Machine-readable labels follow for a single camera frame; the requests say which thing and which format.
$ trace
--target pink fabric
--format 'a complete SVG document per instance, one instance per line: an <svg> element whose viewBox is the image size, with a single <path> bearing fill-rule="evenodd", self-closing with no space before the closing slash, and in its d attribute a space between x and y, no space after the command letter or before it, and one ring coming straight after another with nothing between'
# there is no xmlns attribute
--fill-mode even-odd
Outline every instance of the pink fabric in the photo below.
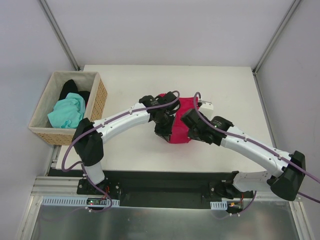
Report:
<svg viewBox="0 0 320 240"><path fill-rule="evenodd" d="M180 109L176 112L175 120L172 126L172 135L170 138L171 144L186 144L190 142L190 138L188 138L189 128L181 121L181 117L186 113L189 109L194 109L194 98L193 97L180 97Z"/></svg>

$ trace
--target gray wall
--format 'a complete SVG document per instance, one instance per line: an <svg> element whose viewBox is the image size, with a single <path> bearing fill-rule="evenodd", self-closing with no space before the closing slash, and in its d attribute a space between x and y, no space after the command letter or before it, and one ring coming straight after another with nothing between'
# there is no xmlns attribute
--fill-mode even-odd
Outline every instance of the gray wall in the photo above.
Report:
<svg viewBox="0 0 320 240"><path fill-rule="evenodd" d="M292 0L48 0L80 65L251 66Z"/></svg>
<svg viewBox="0 0 320 240"><path fill-rule="evenodd" d="M15 239L51 146L28 124L52 72L71 70L36 0L0 3L0 239Z"/></svg>
<svg viewBox="0 0 320 240"><path fill-rule="evenodd" d="M305 0L292 17L257 79L280 149L301 151L320 177L320 1ZM320 185L305 177L301 192L320 199ZM320 205L305 199L316 239Z"/></svg>

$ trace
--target metal frame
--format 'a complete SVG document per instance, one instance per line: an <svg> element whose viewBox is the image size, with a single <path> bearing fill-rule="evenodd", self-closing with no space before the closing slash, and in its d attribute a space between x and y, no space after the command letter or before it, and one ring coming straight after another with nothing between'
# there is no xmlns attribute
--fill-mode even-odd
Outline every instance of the metal frame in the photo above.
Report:
<svg viewBox="0 0 320 240"><path fill-rule="evenodd" d="M303 202L291 201L289 204L299 238L303 240L316 240L308 221Z"/></svg>
<svg viewBox="0 0 320 240"><path fill-rule="evenodd" d="M268 45L266 46L265 50L263 51L262 56L260 57L259 61L257 62L255 68L253 69L254 74L256 75L257 72L260 70L261 66L264 64L267 56L275 46L277 40L279 39L280 35L284 31L285 27L287 26L288 22L290 21L293 14L298 9L299 5L302 3L303 0L293 0L291 3L289 9L285 13L283 19L281 20L279 26L275 30L273 36L271 37Z"/></svg>
<svg viewBox="0 0 320 240"><path fill-rule="evenodd" d="M210 209L210 202L221 201L214 189L234 177L233 173L192 172L105 171L104 174L107 180L99 187L106 188L107 184L110 197L120 200L122 207L180 209ZM97 197L101 193L78 175L38 177L31 195ZM252 196L250 191L244 193L245 198Z"/></svg>
<svg viewBox="0 0 320 240"><path fill-rule="evenodd" d="M261 88L259 86L259 82L258 82L257 76L256 76L256 74L254 72L252 72L252 74L253 74L256 90L257 90L258 95L259 95L260 103L261 103L261 106L262 106L262 111L263 111L263 115L264 115L264 118L265 118L265 121L266 121L266 126L267 126L267 128L269 130L271 143L272 143L272 146L277 149L275 135L274 135L274 132L272 131L272 127L271 127L271 124L270 124L270 118L269 118L269 115L268 115L266 102L265 102L264 96L262 94Z"/></svg>
<svg viewBox="0 0 320 240"><path fill-rule="evenodd" d="M77 195L77 186L80 177L37 177L31 196L25 211L22 224L18 232L20 240L30 240L34 227L36 225L37 216L40 210L43 196L69 196L75 197ZM81 197L94 197L92 195L82 195ZM258 192L256 199L258 201L285 201L278 198L271 192ZM298 231L300 239L315 240L309 222L306 218L301 198L298 197L296 201L290 202L295 226Z"/></svg>
<svg viewBox="0 0 320 240"><path fill-rule="evenodd" d="M80 68L79 64L77 63L77 60L76 60L74 54L72 53L72 51L71 51L71 49L65 39L65 36L63 35L47 1L46 0L38 0L38 1L40 3L42 10L44 11L45 16L47 17L47 19L52 27L52 30L54 31L54 34L55 34L56 38L58 39L65 55L69 59L71 65L73 66L73 68L76 71L80 71L81 68Z"/></svg>
<svg viewBox="0 0 320 240"><path fill-rule="evenodd" d="M285 16L281 20L279 26L277 27L275 33L273 34L272 38L270 39L268 45L266 46L265 50L263 51L262 56L260 57L258 63L256 64L253 70L254 81L256 83L256 88L259 94L259 98L261 101L262 109L265 115L265 119L267 122L267 127L269 129L269 133L272 140L272 145L276 147L276 142L274 138L274 134L270 125L270 120L268 117L268 112L265 106L265 101L263 95L261 93L261 89L259 83L257 81L256 75L257 72L260 70L261 66L264 64L266 58L268 57L269 53L277 43L277 40L283 33L283 30L287 26L288 22L292 18L295 11L301 5L303 0L293 0L292 4L290 5L289 9L287 10ZM68 45L48 3L46 0L38 0L41 8L43 9L51 27L54 31L62 49L64 50L68 60L70 61L71 65L76 71L80 71L81 68L73 55L70 46ZM61 146L54 146L52 155L50 158L50 163L47 168L46 176L44 177L37 177L35 180L31 196L29 198L27 208L25 210L25 214L22 219L22 224L20 226L18 232L18 239L21 240L29 240L32 236L33 229L36 224L36 219L40 210L41 202L43 200L43 196L79 196L77 195L77 187L78 182L81 177L50 177L48 176L50 169L56 166L56 162L59 156ZM95 195L85 195L86 197L96 197ZM258 192L256 199L259 201L284 201L283 199L275 196L271 192ZM306 217L306 212L301 202L301 198L298 197L297 201L290 202L290 207L292 210L293 219L295 225L297 227L297 231L299 237L301 239L311 239L314 240L314 236L312 230L310 228L310 224Z"/></svg>
<svg viewBox="0 0 320 240"><path fill-rule="evenodd" d="M17 239L30 240L34 231L43 196L30 196Z"/></svg>

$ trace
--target wire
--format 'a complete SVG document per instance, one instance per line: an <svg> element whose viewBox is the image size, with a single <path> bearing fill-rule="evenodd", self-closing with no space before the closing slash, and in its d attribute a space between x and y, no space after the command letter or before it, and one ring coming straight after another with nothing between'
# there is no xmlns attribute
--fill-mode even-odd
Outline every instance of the wire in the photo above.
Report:
<svg viewBox="0 0 320 240"><path fill-rule="evenodd" d="M177 97L175 98L175 100L169 102L169 103L166 103L166 104L162 104L162 105L157 105L157 106L150 106L150 107L143 107L143 108L139 108L139 109L133 109L131 112L130 111L126 111L124 113L121 113L107 121L105 121L103 124L99 124L98 126L82 133L81 135L79 135L75 140L72 141L72 143L69 145L69 147L67 148L67 150L65 151L65 154L63 156L63 159L62 159L62 164L61 164L61 169L63 172L68 172L70 171L72 168L74 168L76 165L78 164L81 164L82 161L77 161L76 163L72 164L71 167L69 168L65 168L65 164L66 164L66 160L67 160L67 156L69 155L69 152L71 151L71 149L73 148L73 146L80 140L82 139L84 136L96 131L97 129L103 127L104 125L106 124L109 124L117 119L120 119L126 115L129 115L129 114L132 114L132 113L135 113L135 112L140 112L140 111L147 111L147 110L152 110L152 109L160 109L160 108L165 108L167 106L170 106L172 104L174 104L175 102L177 102L180 98L180 93L179 91L173 91L172 92L173 94L177 94Z"/></svg>
<svg viewBox="0 0 320 240"><path fill-rule="evenodd" d="M113 122L113 121L115 121L115 120L117 120L117 119L120 119L120 118L122 118L122 117L124 117L124 116L126 116L126 115L131 115L131 114L133 114L133 113L135 113L135 112L147 111L147 110L152 110L152 109L165 108L165 107L168 107L168 106L176 103L176 102L179 100L179 98L180 98L180 93L179 93L179 91L177 91L177 90L172 91L172 93L173 93L173 94L177 94L177 97L175 98L175 100L173 100L173 101L171 101L171 102L168 102L168 103L162 104L162 105L157 105L157 106L150 106L150 107L143 107L143 108L133 109L132 111L127 111L127 112L121 113L121 114L119 114L119 115L117 115L117 116L115 116L115 117L113 117L113 118L105 121L103 124L99 124L98 126L95 126L95 127L91 128L90 130L88 130L88 131L82 133L81 135L79 135L78 137L76 137L76 138L72 141L72 143L69 145L69 147L67 148L67 150L65 151L65 154L64 154L64 156L63 156L62 163L61 163L61 169L62 169L62 171L63 171L63 172L68 172L68 171L70 171L72 168L74 168L76 165L81 164L82 171L83 171L83 173L86 175L86 178L87 178L87 180L89 181L89 183L90 183L95 189L97 189L99 192L101 192L104 196L107 196L108 199L111 201L110 206L105 207L105 208L103 209L103 211L105 211L105 209L109 209L109 208L112 207L112 204L113 204L113 203L112 203L112 199L109 197L109 195L108 195L107 192L105 192L105 191L103 191L102 189L98 188L98 187L91 181L91 179L89 178L89 176L88 176L88 174L87 174L87 172L86 172L86 169L85 169L82 161L77 161L77 162L75 162L74 164L72 164L69 168L65 168L65 164L66 164L66 160L67 160L67 156L68 156L69 152L70 152L71 149L74 147L74 145L75 145L80 139L82 139L84 136L86 136L86 135L88 135L88 134L96 131L97 129L103 127L104 125L107 125L107 124L109 124L109 123L111 123L111 122Z"/></svg>
<svg viewBox="0 0 320 240"><path fill-rule="evenodd" d="M249 202L249 204L239 213L239 215L237 214L237 213L235 213L235 214L229 214L229 215L226 215L226 216L224 216L224 217L217 217L217 216L215 216L215 215L212 215L215 219L217 219L217 220L223 220L223 219L226 219L226 218L228 218L228 217L234 217L234 216L240 216L240 214L243 214L245 211L247 211L251 206L252 206L252 204L253 204L253 202L255 201L255 199L256 199L256 196L257 196L257 191L254 191L254 194L253 194L253 197L252 197L252 199L251 199L251 201Z"/></svg>
<svg viewBox="0 0 320 240"><path fill-rule="evenodd" d="M308 196L307 194L304 194L304 193L302 193L300 191L298 191L298 194L303 196L303 197L305 197L305 198L307 198L307 199L310 199L311 201L314 201L314 202L320 204L320 200L318 200L318 199L315 199L315 198L313 198L311 196Z"/></svg>
<svg viewBox="0 0 320 240"><path fill-rule="evenodd" d="M110 189L109 186L106 186L105 192L108 193L108 192L109 192L109 189ZM101 199L102 199L102 200L105 200L106 198L107 198L107 195L104 195Z"/></svg>
<svg viewBox="0 0 320 240"><path fill-rule="evenodd" d="M217 132L222 133L222 134L225 134L225 135L233 136L233 137L236 137L236 138L239 138L239 139L243 139L243 140L246 139L246 141L257 145L257 146L259 146L260 148L266 150L267 152L273 154L273 155L276 156L277 158L280 158L281 160L283 160L283 161L286 162L287 164L289 164L289 165L293 166L294 168L298 169L300 172L302 172L303 174L307 175L308 177L312 178L313 180L315 180L317 183L320 184L320 179L319 179L319 178L317 178L316 176L312 175L312 174L309 173L308 171L302 169L302 168L299 167L297 164L291 162L290 160L286 159L285 157L280 156L277 152L275 152L275 151L273 151L272 149L270 149L269 147L261 144L260 142L257 142L257 141L255 141L255 140L252 140L252 139L250 139L250 138L246 138L246 137L244 137L244 136L242 136L242 135L238 135L238 134L235 134L235 133L232 133L232 132L223 131L223 130L221 130L221 129L215 127L215 126L213 126L213 125L212 125L210 122L208 122L208 121L201 115L201 113L199 112L199 110L198 110L198 108L197 108L197 96L199 96L199 98L201 99L201 94L200 94L200 92L198 92L198 91L195 93L195 95L194 95L194 97L193 97L194 110L195 110L196 113L198 114L199 118L200 118L202 121L204 121L209 127L213 128L213 129L216 130ZM320 203L320 200L317 200L317 199L315 199L315 198L313 198L313 197L310 197L310 196L307 196L307 195L305 195L305 194L304 194L304 197L306 197L306 198L308 198L308 199L310 199L310 200L312 200L312 201L315 201L315 202L317 202L317 203Z"/></svg>
<svg viewBox="0 0 320 240"><path fill-rule="evenodd" d="M244 205L244 203L243 203L244 198L245 198L245 195L244 195L244 193L242 192L242 193L241 193L241 199L240 199L240 201L235 202L235 204L241 203L241 206L243 206L243 205Z"/></svg>

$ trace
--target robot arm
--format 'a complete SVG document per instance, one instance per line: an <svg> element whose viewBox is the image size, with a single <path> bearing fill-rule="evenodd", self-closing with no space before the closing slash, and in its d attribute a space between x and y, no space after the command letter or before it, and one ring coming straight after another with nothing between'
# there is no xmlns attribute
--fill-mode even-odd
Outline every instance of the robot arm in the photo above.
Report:
<svg viewBox="0 0 320 240"><path fill-rule="evenodd" d="M215 116L211 121L206 117L204 118L217 129L230 133L230 135L211 128L199 118L195 109L190 109L182 116L181 120L189 128L188 136L191 139L234 150L266 169L263 172L234 172L233 181L224 183L222 189L218 188L217 191L220 190L220 192L217 192L218 194L224 195L222 192L230 193L232 192L232 188L236 188L240 192L267 191L271 189L273 193L285 200L293 201L296 198L305 175L281 160L280 157L276 157L270 153L267 149L277 152L281 157L290 159L291 162L305 170L305 156L302 153L295 151L294 154L290 154L286 151L267 146L247 136L245 132L234 126L232 122L220 116ZM244 136L244 139L233 135ZM247 139L254 140L263 147L247 141Z"/></svg>
<svg viewBox="0 0 320 240"><path fill-rule="evenodd" d="M103 145L107 141L134 126L151 121L156 123L156 129L161 131L161 134L169 136L175 118L174 114L179 107L180 102L177 97L173 92L168 92L162 97L144 96L129 109L108 118L94 122L90 122L87 118L81 120L72 141L88 130L102 124L102 127L82 137L74 145L74 149L80 156L85 171L92 182L97 185L105 179L100 160L104 156Z"/></svg>

